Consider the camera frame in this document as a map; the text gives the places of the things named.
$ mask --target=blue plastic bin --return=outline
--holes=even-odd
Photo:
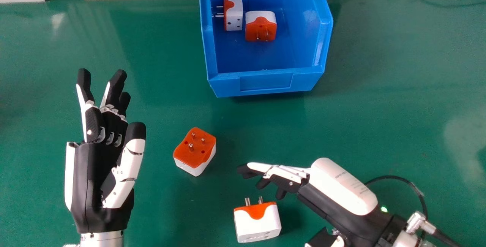
[[[224,31],[223,0],[200,0],[208,81],[217,97],[311,90],[324,72],[333,17],[326,0],[243,0],[244,12],[271,10],[275,41]]]

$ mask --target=robotic hand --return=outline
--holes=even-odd
[[[91,75],[78,72],[76,91],[84,141],[66,145],[64,199],[73,215],[80,247],[122,247],[123,230],[134,204],[133,186],[145,149],[145,125],[128,124],[130,95],[122,92],[127,75],[118,70],[94,105]]]
[[[287,192],[335,227],[330,235],[323,228],[305,247],[433,247],[415,232],[421,228],[448,245],[458,247],[415,212],[406,221],[382,212],[376,195],[366,185],[328,158],[317,159],[310,168],[250,162],[238,167],[243,178],[262,176],[257,188],[273,182],[277,199]]]

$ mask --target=robotic arm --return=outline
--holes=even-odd
[[[84,140],[66,145],[64,188],[66,206],[80,233],[80,244],[74,246],[123,246],[146,135],[143,123],[126,121],[130,102],[130,95],[122,92],[126,77],[123,70],[115,73],[98,108],[90,91],[90,73],[78,72]]]
[[[262,176],[257,188],[273,182],[277,199],[287,192],[335,227],[323,228],[305,247],[433,247],[421,242],[421,228],[432,236],[459,246],[416,212],[408,221],[382,212],[376,195],[361,181],[328,158],[317,159],[310,168],[250,162],[238,167],[243,178]]]

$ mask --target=green table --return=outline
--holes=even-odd
[[[328,1],[335,28],[313,91],[219,99],[205,76],[198,0],[1,5],[0,246],[79,240],[63,183],[65,142],[82,138],[80,67],[98,102],[125,69],[128,119],[147,124],[127,247],[240,246],[233,208],[273,200],[275,187],[258,191],[235,167],[318,157],[363,181],[412,180],[431,221],[464,246],[485,246],[485,0]],[[193,126],[218,145],[198,178],[172,159]],[[392,213],[420,208],[405,184],[372,190]],[[302,246],[325,225],[293,195],[278,205],[281,236],[248,246]]]

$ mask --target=blue storage box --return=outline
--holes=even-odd
[[[223,0],[199,2],[208,81],[217,97],[307,91],[322,76],[333,28],[326,0],[243,0],[243,12],[276,15],[275,41],[254,42],[245,40],[244,27],[224,31],[223,18],[213,17]]]

